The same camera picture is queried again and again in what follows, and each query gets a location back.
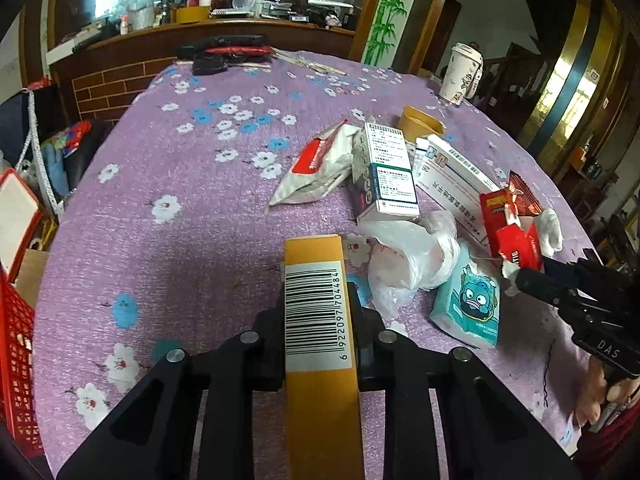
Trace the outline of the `red knit sleeve forearm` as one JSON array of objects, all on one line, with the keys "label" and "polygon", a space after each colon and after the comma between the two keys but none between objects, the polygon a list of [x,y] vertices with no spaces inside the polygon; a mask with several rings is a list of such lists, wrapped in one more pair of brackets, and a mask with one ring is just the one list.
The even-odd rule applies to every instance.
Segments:
[{"label": "red knit sleeve forearm", "polygon": [[639,403],[597,434],[584,431],[573,464],[583,479],[638,479]]}]

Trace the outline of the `person's right hand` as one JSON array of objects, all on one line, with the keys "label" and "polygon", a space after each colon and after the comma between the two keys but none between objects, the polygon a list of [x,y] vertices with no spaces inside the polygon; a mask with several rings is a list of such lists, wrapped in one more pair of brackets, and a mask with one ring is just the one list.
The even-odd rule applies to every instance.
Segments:
[{"label": "person's right hand", "polygon": [[608,382],[604,377],[603,363],[595,356],[590,356],[587,375],[575,408],[577,425],[583,427],[587,422],[596,424],[604,402],[633,408],[639,402],[639,379],[623,379],[615,384]]}]

